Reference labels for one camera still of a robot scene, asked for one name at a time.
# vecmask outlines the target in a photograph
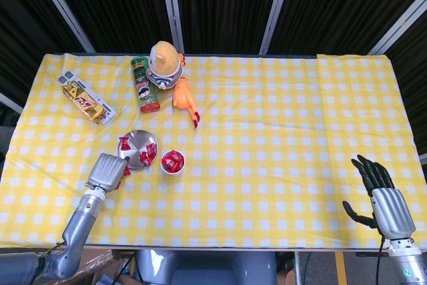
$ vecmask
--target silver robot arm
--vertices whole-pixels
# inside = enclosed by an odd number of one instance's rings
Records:
[[[374,217],[357,215],[349,203],[343,201],[346,213],[355,222],[377,228],[380,235],[390,241],[387,253],[401,285],[427,285],[427,262],[411,239],[415,225],[402,193],[394,187],[386,168],[360,155],[358,160],[352,160],[352,163],[362,176]]]
[[[0,255],[0,284],[30,284],[35,279],[60,280],[74,275],[79,267],[86,239],[105,202],[105,193],[118,188],[128,160],[101,154],[94,165],[83,197],[62,238],[66,248],[46,253]]]

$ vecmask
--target tablecloth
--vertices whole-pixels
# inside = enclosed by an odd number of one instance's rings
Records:
[[[141,114],[130,56],[46,55],[11,140],[0,185],[0,246],[51,246],[118,137],[151,131],[159,151],[186,156],[182,176],[159,159],[107,194],[88,239],[116,246],[376,248],[379,235],[344,213],[371,206],[350,159],[383,164],[406,197],[427,248],[427,196],[412,132],[385,56],[317,59],[186,57],[197,129],[159,91]],[[108,104],[111,125],[91,123],[62,94],[70,70]]]

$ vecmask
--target small white bowl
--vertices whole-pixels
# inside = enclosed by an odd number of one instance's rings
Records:
[[[184,155],[182,152],[180,152],[179,150],[175,150],[177,153],[181,154],[181,155],[182,155],[182,157],[184,157],[184,164],[182,165],[182,168],[181,168],[178,172],[176,172],[176,173],[169,173],[169,172],[164,168],[163,163],[161,162],[161,161],[162,161],[162,159],[163,159],[163,157],[165,157],[168,153],[170,153],[170,152],[172,152],[172,151],[173,151],[173,150],[168,150],[167,152],[165,152],[165,153],[161,156],[161,158],[160,158],[160,167],[161,167],[161,170],[163,170],[167,175],[180,175],[180,174],[182,174],[182,172],[184,171],[184,167],[185,167],[185,155]]]

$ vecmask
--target black curtain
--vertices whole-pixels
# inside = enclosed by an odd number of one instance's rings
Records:
[[[270,54],[365,55],[414,0],[285,0]]]
[[[27,101],[46,53],[83,51],[51,0],[1,0],[0,92]]]
[[[165,0],[66,0],[95,50],[149,53],[172,42]]]
[[[273,0],[178,2],[186,53],[259,53]]]
[[[427,153],[427,12],[387,50],[418,153]]]

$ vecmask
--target plush toy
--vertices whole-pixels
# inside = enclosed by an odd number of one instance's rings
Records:
[[[200,121],[200,115],[193,102],[193,96],[189,90],[188,79],[181,77],[176,83],[175,90],[173,91],[173,106],[188,110],[194,122],[194,128],[197,127]]]
[[[147,77],[160,89],[172,88],[183,74],[182,61],[185,63],[172,44],[159,41],[151,48]]]

